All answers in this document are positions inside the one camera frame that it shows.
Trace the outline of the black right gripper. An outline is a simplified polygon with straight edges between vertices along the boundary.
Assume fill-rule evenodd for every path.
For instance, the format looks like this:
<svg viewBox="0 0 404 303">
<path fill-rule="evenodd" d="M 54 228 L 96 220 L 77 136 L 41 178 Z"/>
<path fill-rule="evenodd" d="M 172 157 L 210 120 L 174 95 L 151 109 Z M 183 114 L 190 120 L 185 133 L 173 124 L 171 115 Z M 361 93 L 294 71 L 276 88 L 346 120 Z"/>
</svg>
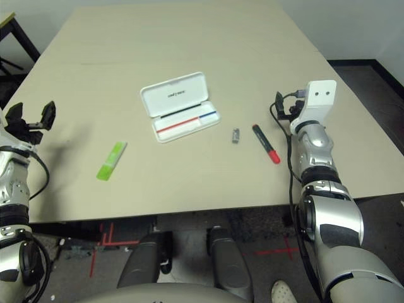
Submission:
<svg viewBox="0 0 404 303">
<path fill-rule="evenodd" d="M 275 97 L 275 108 L 277 112 L 277 119 L 280 121 L 292 122 L 300 115 L 304 107 L 304 101 L 297 100 L 295 104 L 289 108 L 289 113 L 287 114 L 284 111 L 283 100 L 284 100 L 283 95 L 280 92 L 277 92 Z"/>
</svg>

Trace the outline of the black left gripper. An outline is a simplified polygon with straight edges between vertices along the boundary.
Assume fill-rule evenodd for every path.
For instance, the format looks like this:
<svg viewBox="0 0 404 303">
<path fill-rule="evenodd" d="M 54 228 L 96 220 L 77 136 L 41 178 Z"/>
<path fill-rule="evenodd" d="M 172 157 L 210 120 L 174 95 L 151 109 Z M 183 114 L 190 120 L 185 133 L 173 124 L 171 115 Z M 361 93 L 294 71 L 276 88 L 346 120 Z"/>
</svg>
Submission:
<svg viewBox="0 0 404 303">
<path fill-rule="evenodd" d="M 50 130 L 56 118 L 56 105 L 54 101 L 46 104 L 42 110 L 40 122 L 27 124 L 23 115 L 23 103 L 19 102 L 9 108 L 5 118 L 8 123 L 8 133 L 21 141 L 32 145 L 39 145 L 42 141 L 43 133 L 41 129 Z"/>
</svg>

